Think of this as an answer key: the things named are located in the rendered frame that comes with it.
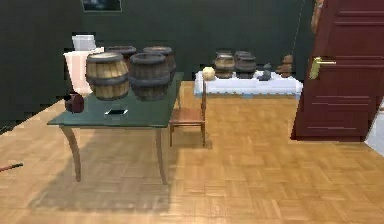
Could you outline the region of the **dark red small pot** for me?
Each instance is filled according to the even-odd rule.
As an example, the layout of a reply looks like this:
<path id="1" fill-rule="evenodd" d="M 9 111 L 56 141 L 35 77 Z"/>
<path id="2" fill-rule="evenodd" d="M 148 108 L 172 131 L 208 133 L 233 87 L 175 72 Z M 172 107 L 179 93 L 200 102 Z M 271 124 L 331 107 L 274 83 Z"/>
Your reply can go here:
<path id="1" fill-rule="evenodd" d="M 64 97 L 65 109 L 71 113 L 81 113 L 84 110 L 84 98 L 78 93 L 70 93 Z"/>

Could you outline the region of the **framed wall picture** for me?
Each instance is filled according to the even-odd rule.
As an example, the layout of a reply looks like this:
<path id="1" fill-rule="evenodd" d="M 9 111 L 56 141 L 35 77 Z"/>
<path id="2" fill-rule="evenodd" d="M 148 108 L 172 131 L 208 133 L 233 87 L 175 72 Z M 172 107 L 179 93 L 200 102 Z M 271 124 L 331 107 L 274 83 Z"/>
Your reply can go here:
<path id="1" fill-rule="evenodd" d="M 85 12 L 121 12 L 121 0 L 81 0 Z"/>

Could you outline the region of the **light wooden barrel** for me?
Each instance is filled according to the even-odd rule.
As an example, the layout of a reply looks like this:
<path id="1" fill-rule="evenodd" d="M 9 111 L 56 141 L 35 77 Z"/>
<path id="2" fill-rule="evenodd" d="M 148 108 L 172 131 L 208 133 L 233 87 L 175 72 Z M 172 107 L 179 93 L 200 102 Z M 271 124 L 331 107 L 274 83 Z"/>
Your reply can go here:
<path id="1" fill-rule="evenodd" d="M 215 75 L 220 79 L 232 77 L 235 67 L 235 60 L 232 55 L 219 54 L 214 60 Z"/>
<path id="2" fill-rule="evenodd" d="M 99 100 L 117 100 L 128 94 L 128 67 L 120 53 L 101 52 L 88 55 L 85 78 Z"/>

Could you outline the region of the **beige round ball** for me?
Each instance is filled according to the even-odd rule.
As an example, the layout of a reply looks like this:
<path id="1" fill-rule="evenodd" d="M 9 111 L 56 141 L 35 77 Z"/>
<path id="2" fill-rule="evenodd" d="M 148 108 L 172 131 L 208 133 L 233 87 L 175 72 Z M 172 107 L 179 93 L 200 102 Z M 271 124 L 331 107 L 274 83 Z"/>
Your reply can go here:
<path id="1" fill-rule="evenodd" d="M 205 67 L 202 70 L 202 76 L 205 81 L 212 81 L 215 79 L 215 70 L 213 67 Z"/>

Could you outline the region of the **dark red room door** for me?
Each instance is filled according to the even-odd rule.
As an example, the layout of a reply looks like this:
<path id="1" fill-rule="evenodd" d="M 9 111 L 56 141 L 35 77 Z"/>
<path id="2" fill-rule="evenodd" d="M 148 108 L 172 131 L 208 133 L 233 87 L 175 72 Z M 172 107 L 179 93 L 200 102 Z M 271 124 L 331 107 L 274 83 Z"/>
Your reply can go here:
<path id="1" fill-rule="evenodd" d="M 291 138 L 362 142 L 384 99 L 384 0 L 320 0 Z M 334 61 L 310 79 L 315 57 Z"/>

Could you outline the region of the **white low table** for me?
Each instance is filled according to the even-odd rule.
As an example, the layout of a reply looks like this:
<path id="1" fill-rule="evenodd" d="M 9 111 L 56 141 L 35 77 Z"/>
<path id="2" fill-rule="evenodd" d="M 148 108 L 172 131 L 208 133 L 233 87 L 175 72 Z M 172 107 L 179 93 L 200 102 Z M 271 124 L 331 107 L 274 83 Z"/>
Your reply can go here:
<path id="1" fill-rule="evenodd" d="M 256 71 L 252 79 L 239 79 L 235 75 L 229 79 L 215 78 L 206 82 L 206 93 L 250 97 L 254 95 L 299 96 L 302 92 L 303 84 L 293 77 L 282 78 L 279 74 L 272 72 L 269 81 L 260 81 L 258 76 L 262 74 L 262 71 Z"/>

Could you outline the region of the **brown wooden chair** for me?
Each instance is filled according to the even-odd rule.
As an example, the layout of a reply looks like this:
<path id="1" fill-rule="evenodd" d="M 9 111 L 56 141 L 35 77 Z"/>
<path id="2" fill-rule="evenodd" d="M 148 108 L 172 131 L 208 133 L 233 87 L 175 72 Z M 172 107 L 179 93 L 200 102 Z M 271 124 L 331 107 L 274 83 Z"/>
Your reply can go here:
<path id="1" fill-rule="evenodd" d="M 202 145 L 206 145 L 206 82 L 202 83 L 200 108 L 182 108 L 179 106 L 172 111 L 169 121 L 169 143 L 173 145 L 173 132 L 176 127 L 199 127 Z"/>

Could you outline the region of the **white box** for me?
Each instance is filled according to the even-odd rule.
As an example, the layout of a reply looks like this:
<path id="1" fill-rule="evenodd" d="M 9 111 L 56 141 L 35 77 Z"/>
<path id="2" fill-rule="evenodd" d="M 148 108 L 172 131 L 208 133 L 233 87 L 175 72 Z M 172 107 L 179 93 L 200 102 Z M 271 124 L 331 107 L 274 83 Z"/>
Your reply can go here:
<path id="1" fill-rule="evenodd" d="M 93 35 L 75 35 L 72 42 L 76 51 L 90 51 L 96 48 Z"/>

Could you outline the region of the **dark grey small statue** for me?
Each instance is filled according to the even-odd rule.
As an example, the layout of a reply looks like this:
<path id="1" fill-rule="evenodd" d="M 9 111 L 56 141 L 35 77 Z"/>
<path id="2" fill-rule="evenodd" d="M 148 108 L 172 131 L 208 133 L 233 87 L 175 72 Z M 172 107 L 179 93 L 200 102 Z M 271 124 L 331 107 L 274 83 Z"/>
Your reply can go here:
<path id="1" fill-rule="evenodd" d="M 271 79 L 271 64 L 267 63 L 263 66 L 263 74 L 261 76 L 258 76 L 259 81 L 269 81 Z"/>

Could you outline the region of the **dark red stick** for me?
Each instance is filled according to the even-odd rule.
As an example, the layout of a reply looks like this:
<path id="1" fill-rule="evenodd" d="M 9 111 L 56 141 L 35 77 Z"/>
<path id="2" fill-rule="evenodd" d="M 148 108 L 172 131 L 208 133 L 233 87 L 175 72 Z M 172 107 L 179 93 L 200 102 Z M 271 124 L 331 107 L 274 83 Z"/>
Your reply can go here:
<path id="1" fill-rule="evenodd" d="M 22 167 L 23 165 L 24 165 L 23 163 L 17 163 L 17 164 L 9 165 L 6 167 L 0 167 L 0 172 L 11 170 L 11 169 L 18 168 L 18 167 Z"/>

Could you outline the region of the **brown small statue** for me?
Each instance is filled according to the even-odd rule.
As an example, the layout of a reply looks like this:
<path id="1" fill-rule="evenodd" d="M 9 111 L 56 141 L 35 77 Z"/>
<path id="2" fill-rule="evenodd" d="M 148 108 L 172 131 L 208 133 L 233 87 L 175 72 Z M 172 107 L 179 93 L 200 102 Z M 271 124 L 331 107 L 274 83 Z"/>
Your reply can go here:
<path id="1" fill-rule="evenodd" d="M 283 57 L 282 64 L 277 67 L 275 72 L 279 74 L 282 78 L 288 78 L 292 75 L 292 63 L 293 56 L 286 55 Z"/>

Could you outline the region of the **green top wooden table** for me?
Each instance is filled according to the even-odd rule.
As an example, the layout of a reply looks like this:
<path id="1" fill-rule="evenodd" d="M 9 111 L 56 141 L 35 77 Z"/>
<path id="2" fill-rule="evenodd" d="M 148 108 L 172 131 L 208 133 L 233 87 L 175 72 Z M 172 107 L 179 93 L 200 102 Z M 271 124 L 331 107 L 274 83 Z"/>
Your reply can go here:
<path id="1" fill-rule="evenodd" d="M 67 138 L 74 162 L 75 178 L 81 181 L 81 159 L 73 128 L 80 129 L 128 129 L 146 130 L 154 134 L 159 173 L 164 185 L 168 184 L 168 160 L 165 153 L 169 149 L 169 121 L 175 102 L 180 100 L 179 88 L 184 74 L 177 72 L 167 94 L 158 101 L 140 101 L 133 91 L 116 101 L 100 101 L 93 94 L 84 98 L 82 113 L 62 112 L 48 122 L 57 125 Z M 127 109 L 125 115 L 104 115 L 111 109 Z"/>

